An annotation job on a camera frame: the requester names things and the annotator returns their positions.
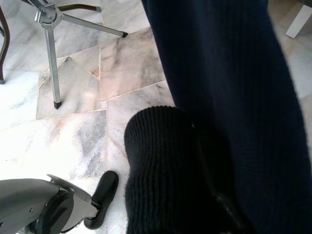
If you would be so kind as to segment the silver robot leg black foot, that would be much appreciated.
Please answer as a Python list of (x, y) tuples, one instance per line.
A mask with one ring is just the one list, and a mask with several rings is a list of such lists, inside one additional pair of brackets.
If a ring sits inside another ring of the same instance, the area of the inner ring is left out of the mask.
[(93, 195), (57, 176), (50, 179), (0, 180), (0, 234), (66, 234), (80, 223), (89, 230), (102, 226), (117, 173), (105, 172)]

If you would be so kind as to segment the black knit right gripper finger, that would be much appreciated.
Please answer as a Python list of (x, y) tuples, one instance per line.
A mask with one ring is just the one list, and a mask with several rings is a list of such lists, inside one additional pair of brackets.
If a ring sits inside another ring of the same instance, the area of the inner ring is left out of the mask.
[(126, 126), (130, 165), (127, 234), (243, 234), (211, 195), (191, 122), (169, 106), (150, 107)]

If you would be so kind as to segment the black low TV cabinet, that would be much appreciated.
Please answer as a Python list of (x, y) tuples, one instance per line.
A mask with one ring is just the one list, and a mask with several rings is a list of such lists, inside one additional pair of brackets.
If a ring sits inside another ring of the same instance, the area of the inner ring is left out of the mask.
[(312, 16), (312, 0), (299, 1), (302, 2), (303, 5), (285, 33), (286, 36), (292, 39), (298, 35), (308, 19)]

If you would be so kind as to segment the silver metal clothes rack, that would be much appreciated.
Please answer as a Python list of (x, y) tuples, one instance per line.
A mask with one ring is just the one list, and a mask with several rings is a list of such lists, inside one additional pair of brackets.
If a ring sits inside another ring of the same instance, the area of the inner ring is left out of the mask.
[(49, 60), (49, 70), (53, 86), (54, 108), (58, 109), (61, 106), (62, 101), (59, 88), (59, 76), (55, 48), (54, 29), (62, 21), (66, 21), (76, 25), (95, 29), (97, 31), (116, 35), (122, 38), (127, 37), (128, 33), (112, 29), (109, 27), (105, 27), (64, 13), (65, 11), (76, 9), (101, 12), (101, 8), (98, 6), (91, 6), (86, 4), (70, 4), (64, 6), (57, 6), (54, 3), (48, 2), (47, 0), (22, 0), (22, 1), (36, 8), (37, 12), (35, 16), (35, 21), (39, 25), (41, 25), (41, 27), (45, 30), (45, 39)]

